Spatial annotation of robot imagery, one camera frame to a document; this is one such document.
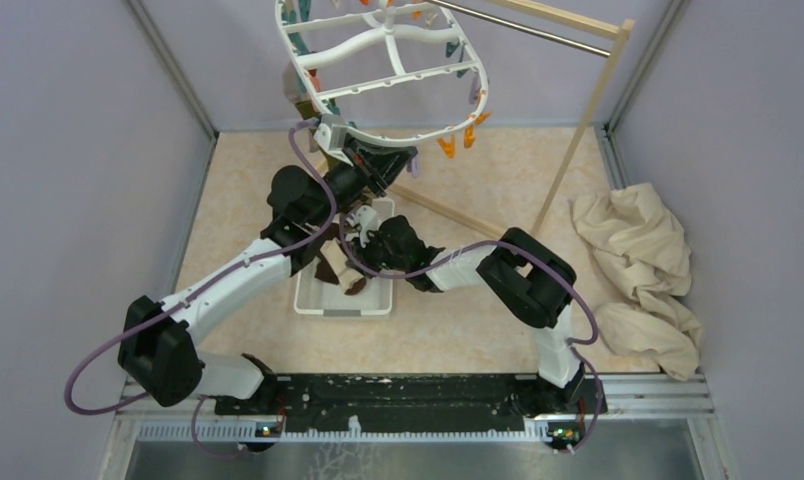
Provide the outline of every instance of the white plastic frame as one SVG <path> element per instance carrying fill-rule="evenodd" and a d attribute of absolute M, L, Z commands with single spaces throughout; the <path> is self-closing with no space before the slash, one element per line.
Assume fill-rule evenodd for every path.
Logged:
<path fill-rule="evenodd" d="M 276 0 L 275 2 L 275 18 L 278 26 L 279 34 L 284 44 L 287 47 L 290 61 L 296 67 L 296 72 L 305 85 L 305 89 L 314 102 L 314 105 L 321 114 L 331 114 L 332 111 L 328 108 L 326 102 L 345 97 L 347 95 L 357 95 L 359 93 L 375 90 L 378 88 L 389 88 L 400 83 L 415 82 L 424 80 L 426 78 L 435 77 L 439 75 L 450 75 L 460 70 L 470 69 L 473 73 L 479 76 L 481 82 L 481 94 L 479 101 L 476 104 L 475 110 L 467 115 L 467 118 L 457 124 L 450 125 L 446 128 L 435 130 L 430 133 L 417 134 L 412 137 L 405 138 L 390 138 L 385 135 L 371 135 L 367 132 L 351 128 L 349 133 L 352 136 L 372 143 L 374 145 L 382 145 L 387 147 L 407 147 L 416 146 L 422 143 L 437 140 L 438 138 L 445 138 L 462 132 L 464 129 L 472 125 L 476 119 L 484 112 L 485 105 L 487 104 L 488 95 L 488 79 L 487 72 L 484 65 L 476 54 L 470 44 L 458 21 L 452 15 L 452 12 L 445 8 L 438 8 L 429 3 L 417 3 L 403 5 L 399 7 L 392 7 L 387 5 L 387 0 L 379 1 L 379 8 L 376 10 L 366 11 L 364 13 L 349 13 L 339 17 L 323 18 L 310 20 L 308 22 L 300 23 L 287 23 L 282 18 L 282 12 L 289 12 L 290 8 L 288 2 L 290 0 Z M 448 28 L 440 30 L 429 30 L 422 27 L 413 25 L 396 25 L 396 16 L 410 15 L 414 12 L 423 12 L 424 14 L 430 13 L 431 10 L 439 10 L 446 19 Z M 364 22 L 371 27 L 366 32 L 361 32 L 354 37 L 344 41 L 343 43 L 331 47 L 327 50 L 318 51 L 308 55 L 299 55 L 298 49 L 290 41 L 290 34 L 301 33 L 312 30 L 321 30 L 325 28 L 338 27 L 352 23 Z M 416 40 L 423 43 L 430 44 L 445 44 L 447 42 L 460 42 L 459 48 L 464 49 L 464 58 L 467 59 L 463 62 L 454 62 L 440 67 L 429 68 L 414 72 L 405 70 L 402 60 L 399 58 L 399 50 L 396 47 L 396 39 Z M 324 92 L 318 92 L 314 88 L 311 81 L 309 70 L 321 68 L 330 65 L 344 58 L 347 58 L 354 53 L 379 42 L 385 42 L 387 45 L 388 56 L 390 57 L 391 65 L 395 75 L 392 77 L 381 78 L 378 80 L 369 80 L 361 83 L 355 83 L 341 88 L 335 88 Z"/>

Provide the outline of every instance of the wooden frame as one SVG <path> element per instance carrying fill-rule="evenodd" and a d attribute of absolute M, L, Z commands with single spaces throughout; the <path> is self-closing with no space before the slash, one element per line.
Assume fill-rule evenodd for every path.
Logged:
<path fill-rule="evenodd" d="M 561 182 L 564 180 L 564 176 L 567 173 L 567 169 L 570 167 L 570 162 L 572 162 L 573 157 L 576 154 L 576 150 L 579 147 L 579 142 L 581 141 L 582 136 L 584 135 L 588 126 L 590 126 L 593 115 L 596 113 L 599 103 L 602 101 L 602 95 L 605 92 L 605 88 L 608 86 L 611 75 L 617 67 L 617 63 L 619 62 L 620 56 L 625 49 L 626 42 L 632 33 L 635 22 L 633 20 L 626 20 L 618 27 L 616 25 L 601 22 L 599 20 L 568 12 L 566 10 L 544 5 L 534 0 L 488 1 L 494 5 L 509 8 L 517 12 L 539 17 L 553 23 L 614 41 L 609 52 L 608 59 L 606 60 L 605 65 L 602 68 L 602 72 L 600 73 L 599 78 L 597 79 L 593 88 L 590 100 L 585 107 L 581 119 L 579 120 L 579 124 L 576 126 L 576 132 L 573 134 L 570 144 L 567 147 L 567 151 L 564 154 L 564 158 L 561 160 L 561 165 L 558 167 L 558 171 L 555 174 L 555 180 L 549 187 L 549 192 L 543 201 L 543 206 L 541 207 L 534 219 L 534 223 L 532 223 L 531 228 L 529 229 L 529 234 L 532 236 L 537 236 L 540 233 L 541 227 L 543 226 L 543 221 L 546 219 L 546 214 L 552 207 L 552 202 L 555 200 L 555 194 L 558 192 Z M 471 228 L 489 238 L 500 238 L 506 230 L 498 225 L 493 225 L 489 222 L 476 219 L 475 217 L 467 215 L 457 209 L 449 207 L 437 200 L 429 198 L 426 195 L 417 193 L 408 188 L 393 186 L 390 188 L 390 192 L 395 193 L 406 200 L 425 207 L 450 220 L 460 223 L 461 225 Z"/>

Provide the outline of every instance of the towel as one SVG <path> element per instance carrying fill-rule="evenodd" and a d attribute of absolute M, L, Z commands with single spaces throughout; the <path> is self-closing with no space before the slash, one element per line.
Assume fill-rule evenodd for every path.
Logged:
<path fill-rule="evenodd" d="M 595 312 L 600 334 L 618 355 L 652 358 L 673 378 L 699 366 L 703 326 L 674 297 L 691 286 L 685 230 L 648 183 L 573 203 L 573 225 L 629 303 Z"/>

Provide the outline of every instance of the floor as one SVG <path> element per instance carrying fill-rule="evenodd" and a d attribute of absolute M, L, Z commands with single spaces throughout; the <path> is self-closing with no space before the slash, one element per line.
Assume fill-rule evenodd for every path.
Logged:
<path fill-rule="evenodd" d="M 494 128 L 477 131 L 470 150 L 455 159 L 437 144 L 421 148 L 421 176 L 398 183 L 497 225 L 528 229 L 546 197 L 572 136 L 570 128 Z M 307 134 L 300 136 L 307 147 Z M 318 164 L 322 157 L 309 158 Z M 271 219 L 266 196 L 274 173 L 298 163 L 286 132 L 224 133 L 214 154 L 179 278 L 197 282 L 228 262 Z M 591 308 L 620 294 L 592 263 L 570 221 L 570 200 L 608 190 L 593 131 L 584 135 L 539 239 L 578 274 L 576 288 Z M 422 207 L 395 198 L 427 244 L 454 249 L 482 237 Z M 293 310 L 295 278 L 250 300 L 204 341 L 202 349 L 251 353 L 279 372 L 491 373 L 534 372 L 531 331 L 497 297 L 481 288 L 423 294 L 397 282 L 386 317 L 324 318 Z M 574 309 L 578 337 L 587 319 Z M 613 355 L 602 341 L 580 348 L 600 371 L 657 371 L 651 361 Z"/>

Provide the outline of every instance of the gray wall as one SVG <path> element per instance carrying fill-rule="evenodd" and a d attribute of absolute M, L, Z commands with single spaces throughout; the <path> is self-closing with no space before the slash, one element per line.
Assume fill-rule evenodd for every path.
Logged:
<path fill-rule="evenodd" d="M 0 479 L 95 477 L 111 418 L 64 381 L 165 293 L 207 144 L 119 0 L 0 0 Z M 80 403 L 116 401 L 115 355 Z"/>
<path fill-rule="evenodd" d="M 582 35 L 529 15 L 517 14 L 485 0 L 455 0 L 456 3 L 498 13 L 508 18 L 551 30 L 600 46 L 610 41 Z M 597 120 L 610 116 L 634 66 L 658 25 L 669 0 L 549 0 L 546 3 L 620 25 L 636 20 L 635 31 L 621 65 L 612 79 Z M 144 0 L 178 62 L 196 89 L 200 100 L 219 130 L 258 130 L 292 126 L 297 115 L 281 93 L 281 72 L 288 61 L 275 27 L 271 0 Z M 331 0 L 315 0 L 312 18 L 345 11 L 362 12 L 357 0 L 343 0 L 341 11 Z M 408 3 L 408 0 L 397 3 Z M 590 97 L 604 60 L 590 54 L 536 39 L 481 20 L 456 14 L 491 79 L 488 109 L 494 112 L 489 125 L 575 124 Z M 306 34 L 309 48 L 336 45 L 363 30 L 341 29 Z M 409 70 L 418 63 L 442 64 L 443 47 L 421 49 L 400 42 Z M 351 84 L 357 72 L 361 81 L 392 75 L 383 45 L 354 55 L 339 68 L 321 70 L 323 85 Z M 416 82 L 406 87 L 380 89 L 343 99 L 344 115 L 359 125 L 447 125 L 466 118 L 470 75 L 454 75 L 435 83 Z"/>
<path fill-rule="evenodd" d="M 804 1 L 694 0 L 617 138 L 687 230 L 742 478 L 804 478 Z"/>

